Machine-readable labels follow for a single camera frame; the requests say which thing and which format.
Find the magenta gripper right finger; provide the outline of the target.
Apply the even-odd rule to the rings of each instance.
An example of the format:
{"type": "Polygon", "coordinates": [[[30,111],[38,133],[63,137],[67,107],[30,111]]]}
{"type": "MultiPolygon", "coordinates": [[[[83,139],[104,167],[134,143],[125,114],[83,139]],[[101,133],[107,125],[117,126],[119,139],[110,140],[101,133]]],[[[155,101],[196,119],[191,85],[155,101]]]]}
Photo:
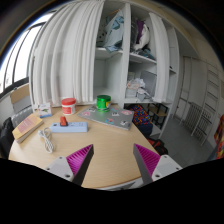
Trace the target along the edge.
{"type": "Polygon", "coordinates": [[[138,144],[133,146],[133,154],[144,185],[157,181],[182,169],[182,167],[170,156],[160,156],[138,144]]]}

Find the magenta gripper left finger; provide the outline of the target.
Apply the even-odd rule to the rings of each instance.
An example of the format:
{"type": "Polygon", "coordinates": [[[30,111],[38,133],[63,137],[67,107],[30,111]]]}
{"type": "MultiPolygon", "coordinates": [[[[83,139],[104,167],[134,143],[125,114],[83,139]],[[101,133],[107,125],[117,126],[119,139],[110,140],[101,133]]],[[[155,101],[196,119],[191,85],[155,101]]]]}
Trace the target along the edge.
{"type": "Polygon", "coordinates": [[[81,186],[93,154],[94,147],[90,144],[67,157],[57,157],[45,170],[81,186]]]}

